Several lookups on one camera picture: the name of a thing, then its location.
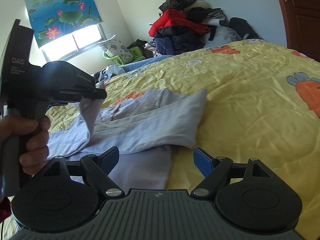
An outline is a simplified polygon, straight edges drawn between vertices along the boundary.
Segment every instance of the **window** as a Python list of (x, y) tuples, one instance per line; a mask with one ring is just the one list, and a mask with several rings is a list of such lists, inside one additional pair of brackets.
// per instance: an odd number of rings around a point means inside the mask
[(47, 62), (54, 60), (68, 60), (97, 45), (104, 40), (99, 25), (90, 25), (73, 33), (64, 35), (41, 47)]

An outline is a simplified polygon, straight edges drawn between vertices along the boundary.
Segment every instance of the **ribbed gray panel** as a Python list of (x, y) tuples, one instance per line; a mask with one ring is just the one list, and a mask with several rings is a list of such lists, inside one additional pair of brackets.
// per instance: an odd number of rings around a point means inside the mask
[(26, 229), (12, 240), (303, 240), (294, 231), (258, 236), (231, 227), (208, 201), (191, 198), (185, 190), (132, 190), (108, 200), (87, 224), (59, 234)]

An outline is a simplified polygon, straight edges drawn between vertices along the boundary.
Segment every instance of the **window pane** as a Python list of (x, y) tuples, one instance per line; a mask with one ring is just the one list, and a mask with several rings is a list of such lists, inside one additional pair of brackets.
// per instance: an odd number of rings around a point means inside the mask
[(50, 61), (57, 60), (73, 51), (77, 50), (76, 43), (71, 34), (50, 41), (41, 47)]
[(88, 46), (101, 39), (101, 34), (97, 25), (84, 27), (72, 33), (79, 49)]

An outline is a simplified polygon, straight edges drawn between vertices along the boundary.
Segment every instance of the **hand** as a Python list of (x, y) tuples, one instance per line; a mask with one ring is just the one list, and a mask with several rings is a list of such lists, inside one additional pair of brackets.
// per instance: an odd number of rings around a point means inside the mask
[[(19, 162), (26, 174), (35, 175), (46, 164), (48, 156), (48, 139), (50, 119), (44, 116), (40, 121), (41, 131), (26, 143), (27, 152), (22, 154)], [(10, 135), (26, 135), (38, 127), (38, 121), (18, 116), (6, 116), (0, 120), (0, 142), (4, 142)]]

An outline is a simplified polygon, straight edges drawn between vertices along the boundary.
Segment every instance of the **red fabric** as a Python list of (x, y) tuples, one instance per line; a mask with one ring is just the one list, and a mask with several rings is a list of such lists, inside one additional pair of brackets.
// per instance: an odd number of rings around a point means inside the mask
[(186, 15), (178, 10), (175, 9), (168, 9), (166, 10), (163, 15), (154, 22), (149, 30), (149, 36), (154, 37), (156, 32), (160, 28), (170, 27), (182, 25), (190, 27), (194, 30), (198, 35), (205, 35), (206, 33), (210, 32), (208, 26), (202, 23), (193, 23), (186, 19)]
[(0, 204), (0, 222), (11, 216), (10, 200), (5, 197)]

